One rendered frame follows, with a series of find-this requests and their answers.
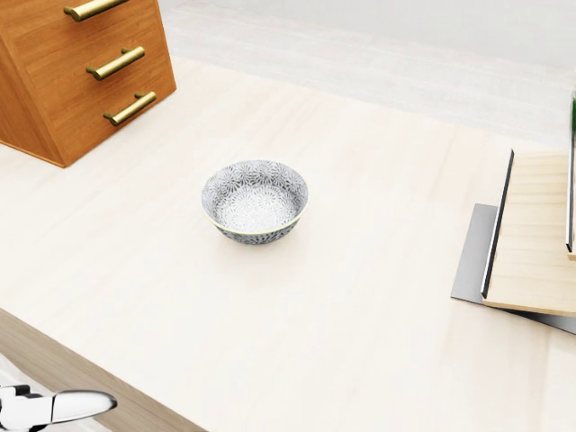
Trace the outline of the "wooden wine rack, grey base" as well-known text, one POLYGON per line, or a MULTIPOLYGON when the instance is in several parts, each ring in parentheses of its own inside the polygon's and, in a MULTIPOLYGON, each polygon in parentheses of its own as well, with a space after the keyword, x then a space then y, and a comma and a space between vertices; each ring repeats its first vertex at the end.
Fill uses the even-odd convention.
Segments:
POLYGON ((473 208, 451 296, 576 335, 572 151, 511 153, 499 204, 473 208))

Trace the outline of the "grey patterned bowl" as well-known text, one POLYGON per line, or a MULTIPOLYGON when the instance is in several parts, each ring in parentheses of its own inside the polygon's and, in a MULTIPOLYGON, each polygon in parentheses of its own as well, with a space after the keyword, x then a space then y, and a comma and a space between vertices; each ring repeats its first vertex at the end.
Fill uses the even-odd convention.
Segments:
POLYGON ((297 171, 263 159, 225 166, 202 189, 202 207, 211 223, 225 237, 248 245, 286 236, 308 202, 308 185, 297 171))

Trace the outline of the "wooden cabinet drawer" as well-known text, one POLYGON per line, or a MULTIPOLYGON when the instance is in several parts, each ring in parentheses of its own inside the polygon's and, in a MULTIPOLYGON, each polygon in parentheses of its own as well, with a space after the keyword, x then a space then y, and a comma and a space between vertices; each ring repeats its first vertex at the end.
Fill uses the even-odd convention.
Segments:
POLYGON ((80 81, 41 89, 41 99, 53 127, 63 165, 69 166, 155 104, 176 90, 171 61, 161 56, 152 67, 133 79, 114 82, 80 81), (103 117, 117 113, 135 101, 136 93, 155 92, 155 102, 118 127, 103 117))
POLYGON ((65 43, 114 28, 129 35, 135 27, 148 27, 159 18, 158 0, 130 0, 82 22, 75 22, 63 12, 65 6, 89 1, 0 0, 0 32, 11 41, 65 43))
POLYGON ((117 59, 123 49, 142 47, 143 58, 105 80, 133 79, 163 54, 165 37, 155 16, 114 22, 101 16, 84 22, 64 18, 17 36, 14 44, 31 81, 37 88, 45 89, 60 83, 75 86, 82 80, 93 82, 94 76, 86 72, 88 67, 99 68, 117 59))

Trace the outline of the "wooden cabinet with drawers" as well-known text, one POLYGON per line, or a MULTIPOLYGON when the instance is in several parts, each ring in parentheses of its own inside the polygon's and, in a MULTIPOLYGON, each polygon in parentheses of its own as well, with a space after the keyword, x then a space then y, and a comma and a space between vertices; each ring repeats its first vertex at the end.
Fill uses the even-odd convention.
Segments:
MULTIPOLYGON (((163 54, 170 59, 163 28, 163 54)), ((59 167, 63 165, 53 127, 41 99, 41 89, 32 82, 14 41, 0 32, 0 143, 59 167)))

